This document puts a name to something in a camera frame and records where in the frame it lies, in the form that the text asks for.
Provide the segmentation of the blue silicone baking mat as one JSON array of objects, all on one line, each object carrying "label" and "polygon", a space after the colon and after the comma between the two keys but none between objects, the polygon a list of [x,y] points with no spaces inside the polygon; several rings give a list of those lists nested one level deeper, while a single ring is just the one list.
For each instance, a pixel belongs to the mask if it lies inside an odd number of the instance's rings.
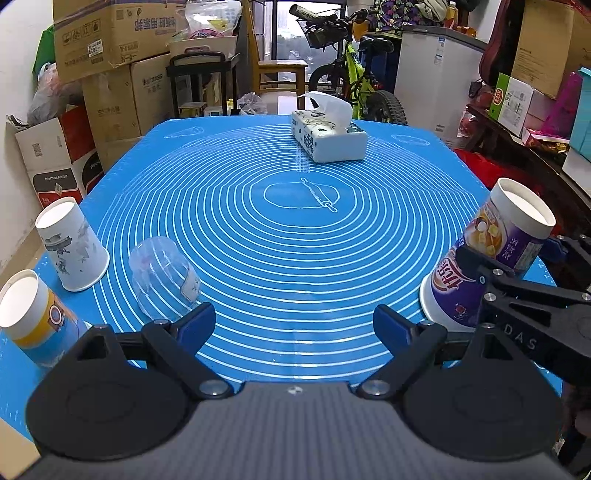
[{"label": "blue silicone baking mat", "polygon": [[362,161],[318,165],[287,116],[166,121],[82,202],[110,255],[101,280],[70,293],[47,258],[37,273],[79,318],[135,331],[146,318],[129,255],[169,238],[216,311],[204,364],[233,384],[359,383],[390,359],[374,335],[376,306],[420,320],[422,280],[488,194],[432,133],[363,130]]}]

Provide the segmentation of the red white cardboard box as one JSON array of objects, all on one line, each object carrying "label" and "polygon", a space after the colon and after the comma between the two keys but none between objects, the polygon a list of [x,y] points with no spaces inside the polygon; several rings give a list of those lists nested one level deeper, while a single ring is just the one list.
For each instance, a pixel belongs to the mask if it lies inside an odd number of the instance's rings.
[{"label": "red white cardboard box", "polygon": [[71,197],[81,202],[103,178],[84,106],[71,106],[62,115],[35,126],[9,115],[27,175],[45,208]]}]

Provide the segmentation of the lower stacked cardboard box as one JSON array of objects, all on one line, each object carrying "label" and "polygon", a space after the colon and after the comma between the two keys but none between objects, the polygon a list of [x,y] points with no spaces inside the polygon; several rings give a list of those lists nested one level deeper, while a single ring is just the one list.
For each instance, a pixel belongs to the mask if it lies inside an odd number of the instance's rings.
[{"label": "lower stacked cardboard box", "polygon": [[167,54],[158,55],[82,80],[90,129],[105,171],[173,116],[168,62]]}]

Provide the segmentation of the black metal rack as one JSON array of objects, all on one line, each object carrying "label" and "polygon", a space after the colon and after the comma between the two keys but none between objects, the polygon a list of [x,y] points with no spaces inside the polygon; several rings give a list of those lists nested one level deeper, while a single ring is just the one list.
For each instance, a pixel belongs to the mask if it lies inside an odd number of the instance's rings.
[{"label": "black metal rack", "polygon": [[193,80],[201,81],[204,75],[218,74],[221,77],[221,108],[224,116],[238,116],[238,74],[236,67],[240,54],[231,56],[217,51],[197,51],[172,56],[166,66],[166,74],[170,82],[173,115],[180,118],[176,80],[188,76],[189,86]]}]

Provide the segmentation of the yellow blue paper cup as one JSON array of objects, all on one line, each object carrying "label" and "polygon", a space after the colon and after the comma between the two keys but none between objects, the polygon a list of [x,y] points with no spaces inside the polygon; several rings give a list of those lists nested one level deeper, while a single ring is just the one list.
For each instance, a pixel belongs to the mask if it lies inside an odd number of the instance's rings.
[{"label": "yellow blue paper cup", "polygon": [[39,368],[52,369],[88,327],[30,269],[1,289],[1,330]]}]

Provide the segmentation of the tall brown cardboard box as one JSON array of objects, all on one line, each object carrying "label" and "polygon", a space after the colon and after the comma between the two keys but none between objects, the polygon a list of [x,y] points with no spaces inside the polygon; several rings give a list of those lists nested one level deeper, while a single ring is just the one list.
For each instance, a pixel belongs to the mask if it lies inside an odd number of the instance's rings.
[{"label": "tall brown cardboard box", "polygon": [[554,99],[590,66],[590,9],[580,1],[527,1],[511,76]]}]

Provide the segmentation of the green black bicycle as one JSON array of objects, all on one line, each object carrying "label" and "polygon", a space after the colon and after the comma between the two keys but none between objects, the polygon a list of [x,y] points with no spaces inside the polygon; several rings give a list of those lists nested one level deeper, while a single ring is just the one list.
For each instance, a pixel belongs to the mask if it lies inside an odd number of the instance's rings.
[{"label": "green black bicycle", "polygon": [[360,9],[348,16],[317,14],[291,5],[308,46],[322,49],[344,42],[344,52],[329,64],[312,71],[308,89],[335,96],[353,108],[353,119],[406,126],[402,103],[377,80],[372,71],[375,57],[394,51],[393,40],[370,34],[374,9]]}]

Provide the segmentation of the green white product box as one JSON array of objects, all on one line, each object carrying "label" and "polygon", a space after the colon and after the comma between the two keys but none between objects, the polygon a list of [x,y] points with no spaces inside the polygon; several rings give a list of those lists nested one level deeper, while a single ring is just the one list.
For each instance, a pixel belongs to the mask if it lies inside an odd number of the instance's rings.
[{"label": "green white product box", "polygon": [[489,117],[520,137],[535,89],[529,84],[500,73],[489,108]]}]

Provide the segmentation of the white patterned paper cup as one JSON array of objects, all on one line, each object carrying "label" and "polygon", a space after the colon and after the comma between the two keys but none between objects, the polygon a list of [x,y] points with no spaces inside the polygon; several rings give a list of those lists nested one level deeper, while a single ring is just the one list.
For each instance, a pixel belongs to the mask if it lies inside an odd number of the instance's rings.
[{"label": "white patterned paper cup", "polygon": [[45,207],[35,228],[65,290],[86,290],[107,271],[110,255],[72,197]]}]

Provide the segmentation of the white chest freezer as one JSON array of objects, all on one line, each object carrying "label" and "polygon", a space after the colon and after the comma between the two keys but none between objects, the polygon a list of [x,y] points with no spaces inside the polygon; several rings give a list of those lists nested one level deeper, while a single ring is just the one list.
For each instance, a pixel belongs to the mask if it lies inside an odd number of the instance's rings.
[{"label": "white chest freezer", "polygon": [[466,143],[458,127],[486,47],[445,27],[403,27],[394,94],[410,126],[433,132],[450,148]]}]

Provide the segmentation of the wooden chair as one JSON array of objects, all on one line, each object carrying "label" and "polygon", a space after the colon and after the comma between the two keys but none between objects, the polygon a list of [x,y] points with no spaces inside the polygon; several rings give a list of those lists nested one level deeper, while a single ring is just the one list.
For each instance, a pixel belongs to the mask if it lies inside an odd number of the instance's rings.
[{"label": "wooden chair", "polygon": [[252,92],[259,95],[262,93],[263,75],[293,73],[295,76],[295,86],[287,88],[287,91],[297,93],[297,109],[305,108],[305,69],[308,63],[304,60],[260,60],[259,44],[257,44],[256,33],[254,32],[254,23],[252,10],[250,10],[249,1],[242,1],[242,25],[246,33],[247,45],[249,45],[249,67],[250,80],[252,81]]}]

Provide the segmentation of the dark wooden shelf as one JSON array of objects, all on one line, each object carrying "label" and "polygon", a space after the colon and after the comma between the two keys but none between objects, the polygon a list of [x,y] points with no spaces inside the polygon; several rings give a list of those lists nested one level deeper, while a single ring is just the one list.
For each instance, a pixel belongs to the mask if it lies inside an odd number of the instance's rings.
[{"label": "dark wooden shelf", "polygon": [[521,173],[516,180],[534,191],[556,218],[555,234],[576,237],[590,234],[590,198],[562,171],[562,163],[551,155],[524,146],[520,140],[489,117],[488,112],[470,105],[476,118],[474,134],[462,148],[511,166]]}]

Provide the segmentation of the purple white paper cup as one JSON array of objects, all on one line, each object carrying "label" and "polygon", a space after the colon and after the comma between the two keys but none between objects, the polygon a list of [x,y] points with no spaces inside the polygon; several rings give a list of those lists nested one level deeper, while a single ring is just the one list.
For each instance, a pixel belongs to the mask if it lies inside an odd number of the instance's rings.
[{"label": "purple white paper cup", "polygon": [[420,303],[427,319],[450,331],[471,331],[495,269],[523,277],[556,219],[525,185],[502,177],[457,241],[427,275]]}]

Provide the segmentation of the white tissue box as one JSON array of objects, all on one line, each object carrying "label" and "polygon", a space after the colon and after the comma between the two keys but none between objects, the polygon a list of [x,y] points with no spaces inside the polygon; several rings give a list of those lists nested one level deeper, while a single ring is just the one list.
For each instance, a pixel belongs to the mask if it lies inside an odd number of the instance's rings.
[{"label": "white tissue box", "polygon": [[318,91],[297,97],[307,98],[315,108],[291,113],[291,135],[311,161],[326,164],[365,159],[369,136],[353,122],[353,106]]}]

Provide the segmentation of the clear plastic cup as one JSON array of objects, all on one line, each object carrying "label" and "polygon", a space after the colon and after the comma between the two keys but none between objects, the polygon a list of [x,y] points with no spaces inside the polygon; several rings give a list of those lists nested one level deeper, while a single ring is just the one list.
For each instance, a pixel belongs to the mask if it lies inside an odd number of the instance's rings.
[{"label": "clear plastic cup", "polygon": [[200,279],[171,239],[143,240],[130,253],[128,265],[138,306],[150,320],[174,322],[197,306]]}]

